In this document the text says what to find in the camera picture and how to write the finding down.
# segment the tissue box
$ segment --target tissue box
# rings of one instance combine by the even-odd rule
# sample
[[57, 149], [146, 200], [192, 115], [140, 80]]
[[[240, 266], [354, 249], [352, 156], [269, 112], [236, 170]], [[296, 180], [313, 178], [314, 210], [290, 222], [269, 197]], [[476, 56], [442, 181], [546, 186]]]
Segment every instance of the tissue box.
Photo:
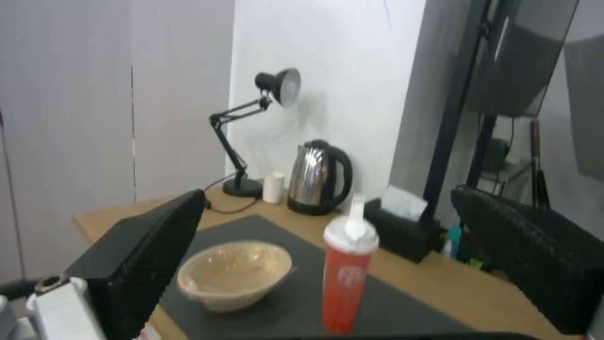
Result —
[[380, 247], [418, 263], [442, 243], [437, 221], [413, 222], [382, 210], [380, 205], [380, 198], [368, 201], [364, 212], [377, 230]]

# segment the wall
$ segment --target wall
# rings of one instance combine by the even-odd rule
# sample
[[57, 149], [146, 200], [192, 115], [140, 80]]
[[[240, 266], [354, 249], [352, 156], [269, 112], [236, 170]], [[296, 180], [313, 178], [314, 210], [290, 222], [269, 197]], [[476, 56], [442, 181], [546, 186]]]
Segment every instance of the wall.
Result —
[[130, 4], [0, 2], [0, 106], [26, 276], [86, 247], [71, 215], [133, 200]]
[[[604, 2], [581, 0], [566, 42], [604, 34], [600, 14]], [[580, 175], [575, 161], [564, 49], [558, 59], [539, 112], [541, 158], [553, 209], [593, 235], [604, 240], [604, 183]], [[496, 136], [508, 136], [509, 122], [498, 120]], [[516, 137], [511, 155], [529, 157], [529, 120], [516, 120]]]
[[228, 106], [234, 0], [132, 1], [137, 200], [224, 174], [208, 123]]
[[0, 284], [22, 278], [7, 165], [0, 128]]
[[[354, 191], [388, 183], [424, 1], [237, 1], [231, 106], [255, 99], [254, 76], [297, 67], [302, 89], [288, 110], [234, 122], [228, 135], [251, 177], [288, 178], [297, 145], [322, 138], [347, 152]], [[227, 172], [232, 171], [229, 164]]]
[[[390, 184], [420, 197], [432, 163], [469, 4], [468, 0], [426, 2], [390, 172]], [[436, 212], [444, 226], [449, 226], [455, 217], [450, 191], [465, 182], [476, 125], [475, 115], [463, 114]]]

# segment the lamp shade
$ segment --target lamp shade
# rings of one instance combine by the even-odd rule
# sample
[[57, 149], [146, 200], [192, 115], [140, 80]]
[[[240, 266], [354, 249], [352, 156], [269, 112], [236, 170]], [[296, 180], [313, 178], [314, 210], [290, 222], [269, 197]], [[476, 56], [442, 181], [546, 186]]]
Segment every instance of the lamp shade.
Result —
[[259, 73], [255, 83], [260, 90], [269, 91], [284, 108], [292, 106], [300, 94], [300, 72], [287, 68], [275, 75]]

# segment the lamp arm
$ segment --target lamp arm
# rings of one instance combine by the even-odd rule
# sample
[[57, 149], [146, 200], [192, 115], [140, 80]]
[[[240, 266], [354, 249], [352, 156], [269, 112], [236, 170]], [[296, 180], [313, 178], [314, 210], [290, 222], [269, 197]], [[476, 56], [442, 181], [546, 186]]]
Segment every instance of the lamp arm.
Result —
[[[235, 150], [233, 150], [233, 147], [229, 143], [224, 132], [222, 132], [222, 125], [230, 123], [237, 119], [251, 116], [253, 114], [264, 112], [264, 111], [266, 111], [268, 106], [271, 104], [271, 102], [272, 101], [268, 96], [262, 96], [261, 98], [253, 100], [252, 102], [249, 102], [249, 103], [246, 103], [243, 105], [239, 105], [230, 110], [226, 110], [221, 113], [215, 113], [210, 116], [210, 125], [214, 129], [214, 132], [216, 133], [216, 136], [218, 136], [218, 140], [220, 141], [220, 144], [222, 144], [222, 147], [226, 151], [227, 156], [229, 157], [229, 159], [231, 160], [231, 163], [233, 164], [233, 166], [235, 167], [235, 169], [237, 171], [236, 175], [235, 175], [235, 186], [239, 186], [239, 184], [241, 183], [241, 178], [244, 178], [247, 176], [247, 174], [245, 173], [245, 169], [247, 168], [247, 165], [242, 164], [242, 160], [240, 159], [239, 155], [237, 155]], [[230, 113], [248, 108], [255, 104], [259, 104], [260, 108], [257, 110], [242, 114], [240, 116], [229, 116]]]

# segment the bottle cap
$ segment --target bottle cap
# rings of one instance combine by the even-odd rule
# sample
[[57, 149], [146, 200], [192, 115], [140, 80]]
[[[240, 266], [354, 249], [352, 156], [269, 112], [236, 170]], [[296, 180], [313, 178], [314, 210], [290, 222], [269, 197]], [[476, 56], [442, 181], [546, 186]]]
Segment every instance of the bottle cap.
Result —
[[331, 247], [345, 253], [368, 254], [379, 247], [376, 229], [363, 219], [364, 198], [353, 197], [349, 216], [336, 217], [325, 228], [323, 238]]

